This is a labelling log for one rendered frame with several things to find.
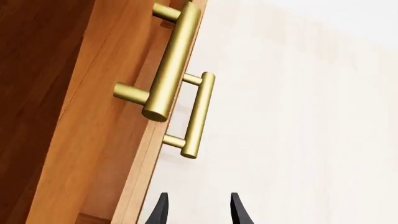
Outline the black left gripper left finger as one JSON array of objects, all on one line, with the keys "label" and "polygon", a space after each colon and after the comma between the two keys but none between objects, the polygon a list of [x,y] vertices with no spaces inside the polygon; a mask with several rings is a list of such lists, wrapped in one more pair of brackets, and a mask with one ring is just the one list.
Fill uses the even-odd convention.
[{"label": "black left gripper left finger", "polygon": [[169,212],[169,196],[168,193],[163,192],[145,224],[167,224]]}]

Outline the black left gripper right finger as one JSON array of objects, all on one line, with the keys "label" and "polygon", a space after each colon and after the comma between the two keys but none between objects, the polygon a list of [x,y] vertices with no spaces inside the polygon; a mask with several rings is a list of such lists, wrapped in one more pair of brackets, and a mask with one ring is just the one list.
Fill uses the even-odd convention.
[{"label": "black left gripper right finger", "polygon": [[236,192],[231,193],[230,210],[233,224],[254,224]]}]

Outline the wooden cabinet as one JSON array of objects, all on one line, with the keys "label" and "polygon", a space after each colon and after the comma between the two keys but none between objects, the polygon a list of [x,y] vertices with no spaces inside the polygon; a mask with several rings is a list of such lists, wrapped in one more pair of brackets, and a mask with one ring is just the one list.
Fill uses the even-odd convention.
[{"label": "wooden cabinet", "polygon": [[0,224],[25,224],[96,0],[0,0]]}]

